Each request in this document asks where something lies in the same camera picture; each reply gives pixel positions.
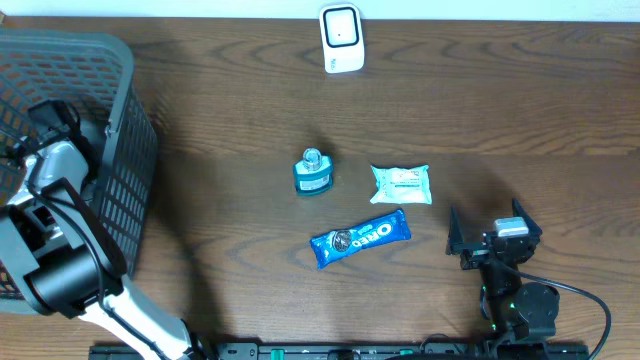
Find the mint green wipes packet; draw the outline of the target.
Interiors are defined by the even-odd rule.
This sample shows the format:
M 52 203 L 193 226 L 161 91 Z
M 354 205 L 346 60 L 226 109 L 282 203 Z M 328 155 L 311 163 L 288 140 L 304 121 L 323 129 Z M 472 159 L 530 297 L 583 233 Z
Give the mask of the mint green wipes packet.
M 414 168 L 371 167 L 376 180 L 376 193 L 372 204 L 432 204 L 429 166 Z

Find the teal lidded small jar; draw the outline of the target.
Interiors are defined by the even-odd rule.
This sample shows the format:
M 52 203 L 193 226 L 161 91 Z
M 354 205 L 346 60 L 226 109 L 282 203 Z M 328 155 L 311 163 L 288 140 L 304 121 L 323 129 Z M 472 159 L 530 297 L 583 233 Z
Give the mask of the teal lidded small jar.
M 292 171 L 294 187 L 300 196 L 319 195 L 333 186 L 333 161 L 316 148 L 307 148 Z

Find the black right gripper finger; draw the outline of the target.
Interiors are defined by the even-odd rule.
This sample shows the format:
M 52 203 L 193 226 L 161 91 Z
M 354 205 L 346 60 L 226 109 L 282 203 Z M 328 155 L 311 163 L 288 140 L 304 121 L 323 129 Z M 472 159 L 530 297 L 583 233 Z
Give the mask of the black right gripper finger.
M 527 225 L 529 229 L 529 234 L 531 236 L 540 237 L 542 235 L 542 229 L 538 226 L 538 224 L 528 215 L 528 213 L 524 210 L 520 202 L 517 198 L 512 199 L 512 211 L 515 217 L 521 217 L 524 220 L 524 223 Z
M 447 255 L 459 255 L 463 251 L 464 235 L 456 209 L 450 209 L 449 233 L 446 245 Z

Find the blue Oreo cookie pack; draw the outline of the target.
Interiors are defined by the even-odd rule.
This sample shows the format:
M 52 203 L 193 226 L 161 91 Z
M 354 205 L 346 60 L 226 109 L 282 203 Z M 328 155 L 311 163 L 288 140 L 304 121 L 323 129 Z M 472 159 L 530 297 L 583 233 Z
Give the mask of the blue Oreo cookie pack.
M 411 230 L 402 209 L 367 220 L 350 228 L 331 230 L 310 239 L 317 267 L 350 257 L 361 250 L 410 240 Z

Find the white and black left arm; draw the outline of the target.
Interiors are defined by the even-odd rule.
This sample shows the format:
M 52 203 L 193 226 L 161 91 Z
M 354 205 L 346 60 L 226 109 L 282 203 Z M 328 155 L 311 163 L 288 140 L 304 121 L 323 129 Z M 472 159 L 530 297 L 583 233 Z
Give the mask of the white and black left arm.
M 9 148 L 25 177 L 1 208 L 1 262 L 24 301 L 41 315 L 98 325 L 145 359 L 214 358 L 132 282 L 124 254 L 83 200 L 100 158 L 75 107 L 46 100 L 27 115 L 38 135 Z

